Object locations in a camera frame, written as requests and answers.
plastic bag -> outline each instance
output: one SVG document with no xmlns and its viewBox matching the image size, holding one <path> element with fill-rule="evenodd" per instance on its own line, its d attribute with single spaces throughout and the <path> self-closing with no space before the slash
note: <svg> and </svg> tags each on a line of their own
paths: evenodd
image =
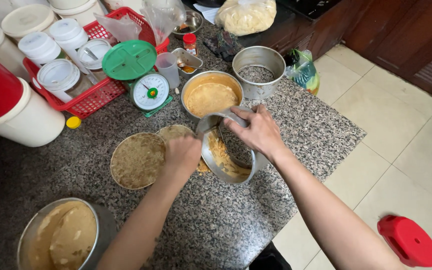
<svg viewBox="0 0 432 270">
<path fill-rule="evenodd" d="M 186 10 L 181 0 L 144 0 L 140 12 L 153 29 L 156 46 L 186 21 Z"/>
<path fill-rule="evenodd" d="M 310 50 L 298 51 L 292 49 L 285 55 L 286 70 L 284 75 L 306 89 L 313 95 L 318 94 L 319 73 L 313 63 L 313 55 Z"/>
<path fill-rule="evenodd" d="M 265 31 L 275 16 L 275 0 L 226 0 L 214 22 L 229 33 L 244 36 Z"/>
<path fill-rule="evenodd" d="M 128 14 L 121 17 L 120 20 L 108 18 L 96 13 L 93 13 L 93 15 L 96 21 L 120 42 L 138 40 L 142 28 L 133 21 Z"/>
</svg>

green scale lid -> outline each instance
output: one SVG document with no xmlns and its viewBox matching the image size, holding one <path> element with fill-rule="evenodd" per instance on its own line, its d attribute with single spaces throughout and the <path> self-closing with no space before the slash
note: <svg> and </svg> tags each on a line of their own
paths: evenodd
<svg viewBox="0 0 432 270">
<path fill-rule="evenodd" d="M 103 71 L 116 80 L 134 80 L 153 68 L 157 56 L 151 43 L 143 40 L 124 41 L 106 52 Z"/>
</svg>

small metal tray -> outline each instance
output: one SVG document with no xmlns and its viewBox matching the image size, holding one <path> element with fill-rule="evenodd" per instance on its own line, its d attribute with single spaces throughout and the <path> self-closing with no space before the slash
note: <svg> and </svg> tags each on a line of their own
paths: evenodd
<svg viewBox="0 0 432 270">
<path fill-rule="evenodd" d="M 178 63 L 183 62 L 186 65 L 194 66 L 194 67 L 201 67 L 203 65 L 203 60 L 197 58 L 196 56 L 194 56 L 190 53 L 188 53 L 183 48 L 174 49 L 171 53 L 176 55 Z M 177 68 L 177 72 L 179 73 L 179 76 L 185 78 L 186 80 L 189 80 L 191 77 L 195 76 L 196 74 L 200 73 L 201 71 L 202 71 L 202 69 L 195 69 L 191 73 L 186 73 L 181 68 L 179 68 L 179 67 Z"/>
</svg>

paper note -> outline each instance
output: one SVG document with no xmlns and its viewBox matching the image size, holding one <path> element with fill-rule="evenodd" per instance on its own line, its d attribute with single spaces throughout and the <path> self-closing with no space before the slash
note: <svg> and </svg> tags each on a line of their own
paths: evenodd
<svg viewBox="0 0 432 270">
<path fill-rule="evenodd" d="M 208 20 L 212 24 L 215 24 L 215 17 L 216 17 L 216 13 L 218 12 L 219 8 L 208 8 L 208 7 L 202 6 L 200 4 L 194 4 L 194 8 L 201 11 L 202 16 L 206 20 Z"/>
</svg>

clear plastic cup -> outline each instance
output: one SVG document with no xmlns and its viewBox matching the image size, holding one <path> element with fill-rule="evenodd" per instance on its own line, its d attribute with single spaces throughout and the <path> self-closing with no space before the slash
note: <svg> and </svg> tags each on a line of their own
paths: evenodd
<svg viewBox="0 0 432 270">
<path fill-rule="evenodd" d="M 171 52 L 158 54 L 156 67 L 158 72 L 164 76 L 169 83 L 169 88 L 177 88 L 180 85 L 180 75 L 178 73 L 178 58 Z"/>
</svg>

